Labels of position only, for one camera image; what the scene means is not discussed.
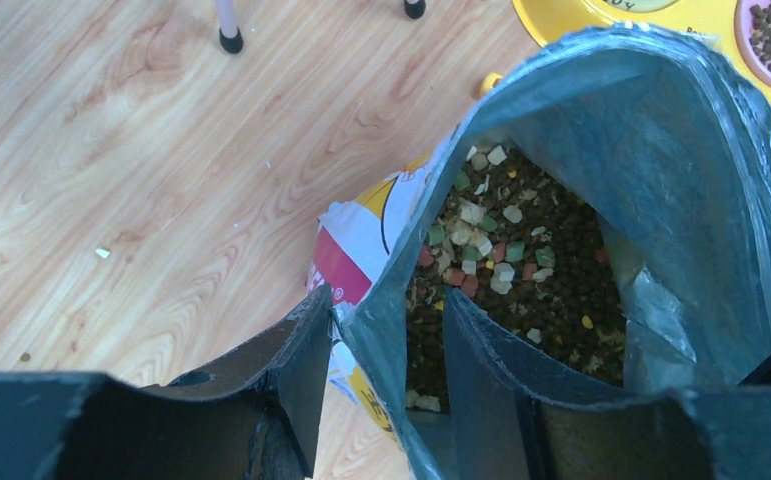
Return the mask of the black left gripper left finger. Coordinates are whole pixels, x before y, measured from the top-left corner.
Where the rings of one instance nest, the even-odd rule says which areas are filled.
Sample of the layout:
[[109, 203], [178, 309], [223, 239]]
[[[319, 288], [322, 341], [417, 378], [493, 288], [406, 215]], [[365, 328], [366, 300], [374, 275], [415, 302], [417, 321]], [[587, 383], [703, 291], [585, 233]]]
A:
[[332, 299], [165, 386], [99, 372], [0, 372], [0, 479], [305, 479], [313, 474]]

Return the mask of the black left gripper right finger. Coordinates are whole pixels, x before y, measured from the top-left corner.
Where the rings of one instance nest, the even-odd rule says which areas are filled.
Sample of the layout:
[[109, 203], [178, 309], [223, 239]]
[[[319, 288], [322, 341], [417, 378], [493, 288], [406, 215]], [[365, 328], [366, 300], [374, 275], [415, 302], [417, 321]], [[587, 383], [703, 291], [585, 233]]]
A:
[[443, 338], [464, 479], [771, 479], [771, 386], [634, 394], [549, 357], [458, 290]]

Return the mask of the pet food bag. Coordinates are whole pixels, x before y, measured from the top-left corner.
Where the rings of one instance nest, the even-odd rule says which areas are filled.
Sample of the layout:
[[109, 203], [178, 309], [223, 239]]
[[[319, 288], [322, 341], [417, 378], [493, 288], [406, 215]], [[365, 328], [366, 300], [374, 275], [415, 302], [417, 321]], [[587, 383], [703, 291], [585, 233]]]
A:
[[541, 50], [329, 207], [323, 284], [413, 479], [771, 479], [771, 108], [690, 35]]

